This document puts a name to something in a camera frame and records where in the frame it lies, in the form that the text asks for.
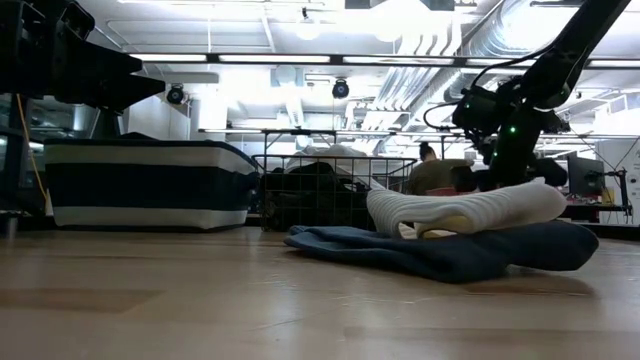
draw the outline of blue cloth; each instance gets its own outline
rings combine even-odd
[[[498,278],[509,265],[573,271],[599,245],[590,230],[560,221],[429,240],[391,239],[351,227],[294,226],[284,242],[317,259],[401,271],[445,283]]]

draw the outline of striped storage basket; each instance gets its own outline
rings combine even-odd
[[[59,226],[221,230],[245,223],[259,184],[253,160],[214,141],[48,140]]]

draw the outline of wooden floor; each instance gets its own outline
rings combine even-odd
[[[282,234],[19,234],[0,359],[640,359],[640,243],[451,286],[297,256]]]

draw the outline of computer monitor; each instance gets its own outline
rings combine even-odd
[[[570,156],[569,192],[581,196],[599,196],[604,189],[604,163],[599,160]]]

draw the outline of black wire basket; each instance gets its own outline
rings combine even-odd
[[[367,211],[371,189],[404,192],[415,159],[254,155],[262,170],[258,193],[265,231],[291,226],[375,230]]]

